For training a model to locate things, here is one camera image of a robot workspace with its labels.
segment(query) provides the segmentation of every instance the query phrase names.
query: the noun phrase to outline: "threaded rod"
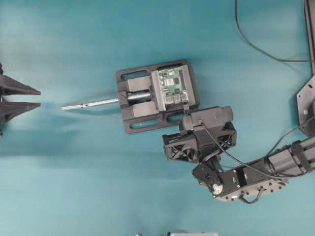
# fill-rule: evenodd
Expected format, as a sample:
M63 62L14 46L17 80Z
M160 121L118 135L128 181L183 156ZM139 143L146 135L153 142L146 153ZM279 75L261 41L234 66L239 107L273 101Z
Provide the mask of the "threaded rod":
M149 92L145 93L134 93L127 96L128 101L137 100L141 98L148 98L151 97ZM72 105L72 106L64 106L62 107L62 110L74 110L74 109L80 109L80 108L86 108L86 107L94 107L94 106L100 106L100 105L107 105L111 103L119 102L118 98L111 98L106 99L102 101L96 101L96 102L88 102L88 103L81 103L79 105Z

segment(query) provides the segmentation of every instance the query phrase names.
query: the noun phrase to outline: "cable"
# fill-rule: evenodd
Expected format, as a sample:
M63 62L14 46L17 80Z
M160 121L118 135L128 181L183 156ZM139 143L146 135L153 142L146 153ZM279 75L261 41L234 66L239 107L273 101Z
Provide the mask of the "cable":
M246 203L246 204L254 204L254 203L258 202L258 200L259 200L261 194L263 193L263 191L265 191L265 189L264 189L264 188L261 188L261 189L259 190L259 192L258 192L257 197L256 197L254 200L250 201L250 202L247 201L243 196L239 197L238 199L239 199L240 201Z
M269 156L270 153L273 152L273 150L278 146L278 144L286 137L288 136L289 134L291 134L293 131L295 131L296 129L298 128L301 128L303 125L305 125L306 123L310 122L312 119L314 119L315 117L311 117L309 118L308 120L306 120L305 122L303 122L302 124L300 124L299 126L291 129L289 132L287 132L286 134L284 134L277 142L276 144L273 146L273 148L268 152L268 154L266 156Z
M257 51L263 53L264 55L272 58L273 60L277 60L280 62L315 62L315 60L287 60L287 59L281 59L278 57L275 57L269 53L267 53L266 51L262 50L261 48L255 46L244 34L244 32L242 31L240 24L238 22L238 7L237 7L237 0L235 0L235 22L237 25L237 29L239 31L239 33L241 34L242 38L254 49L256 49Z
M224 152L228 157L232 158L234 161L238 162L239 164L241 165L244 165L254 171L257 171L258 173L262 174L262 175L265 175L269 178L277 178L277 179L290 179L290 178L296 178L296 177L300 177L302 175L304 175L304 173L302 174L299 174L299 175L296 175L296 176L290 176L290 175L285 175L285 176L275 176L275 175L272 175L272 174L267 174L259 169L256 169L255 167L252 167L242 161L240 161L239 159L237 159L236 157L232 156L230 153L228 153L226 150L224 150L221 145L217 142L217 140L212 136L212 134L210 133L210 131L207 129L207 127L204 125L203 121L201 121L201 125L205 128L205 130L207 131L207 133L209 134L209 136L211 137L211 139L215 142L215 144L221 149L222 152Z

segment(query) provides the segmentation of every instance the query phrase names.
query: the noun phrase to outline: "black wire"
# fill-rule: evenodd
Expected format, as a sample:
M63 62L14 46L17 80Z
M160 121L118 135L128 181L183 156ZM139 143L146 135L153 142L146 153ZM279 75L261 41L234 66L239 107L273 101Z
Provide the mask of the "black wire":
M258 202L258 200L259 200L261 194L263 193L263 191L265 191L265 189L264 189L264 188L261 188L261 189L259 190L259 192L258 192L257 197L256 197L254 200L250 201L250 202L247 201L243 196L239 197L238 199L239 199L240 201L246 203L246 204L254 204L254 203Z
M236 25L237 25L237 29L238 31L240 32L242 38L254 49L256 49L257 51L263 53L264 55L274 59L274 60L277 60L277 61L280 61L280 62L315 62L315 60L287 60L287 59L281 59L281 58L278 58L278 57L275 57L269 53L267 53L266 51L262 50L261 48L255 46L246 36L245 34L243 33L241 27L240 27L240 24L238 22L238 7L237 7L237 0L235 0L235 21L236 21Z
M311 117L309 118L308 120L306 120L305 122L303 122L302 124L300 124L299 126L291 129L289 132L287 132L286 134L284 134L277 142L276 144L273 146L273 148L268 152L268 154L266 156L269 156L273 150L278 146L278 144L286 137L288 136L289 134L291 134L293 131L295 131L296 129L298 128L301 128L303 125L305 125L306 123L310 122L312 119L314 119L315 117Z
M244 165L244 166L246 166L246 167L248 167L248 168L250 168L250 169L252 169L252 170L254 170L254 171L257 171L258 173L260 173L260 174L262 174L262 175L265 175L265 176L267 176L267 177L269 177L269 178L290 179L290 178L296 178L296 177L300 177L300 176L304 175L304 173L302 173L302 174L298 174L298 175L295 175L295 176L290 176L290 175L275 176L275 175L272 175L272 174L267 174L267 173L265 173L265 172L263 172L263 171L261 171L261 170L255 168L255 167L252 167L252 166L250 166L250 165L248 165L248 164L246 164L246 163L240 161L239 159L237 159L236 157L234 157L234 156L232 156L230 153L228 153L226 150L224 150L224 149L221 147L221 145L217 142L217 140L212 136L212 134L210 133L210 131L207 129L207 127L204 125L203 122L201 122L201 125L205 128L205 130L207 131L207 133L209 134L209 136L211 137L211 139L212 139L212 140L215 142L215 144L221 149L221 151L224 152L228 157L232 158L234 161L238 162L238 163L241 164L241 165Z

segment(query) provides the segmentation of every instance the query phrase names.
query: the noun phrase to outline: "metal bracket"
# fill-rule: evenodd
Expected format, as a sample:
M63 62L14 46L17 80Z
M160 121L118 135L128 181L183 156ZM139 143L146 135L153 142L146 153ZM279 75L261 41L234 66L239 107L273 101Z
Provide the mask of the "metal bracket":
M315 101L315 76L313 76L298 92L296 99L299 122L302 124L315 115L313 105ZM300 130L308 137L313 136L315 134L315 120L313 119L307 122L300 128Z

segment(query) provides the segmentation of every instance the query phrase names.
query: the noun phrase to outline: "3d printed part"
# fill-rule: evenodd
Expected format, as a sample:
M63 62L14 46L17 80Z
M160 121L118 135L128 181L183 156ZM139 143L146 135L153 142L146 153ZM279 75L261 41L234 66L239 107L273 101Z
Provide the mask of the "3d printed part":
M40 91L30 86L24 85L16 80L3 75L0 64L0 135L2 136L2 126L14 117L35 109L40 103L29 102L7 102L2 96L7 95L40 95Z

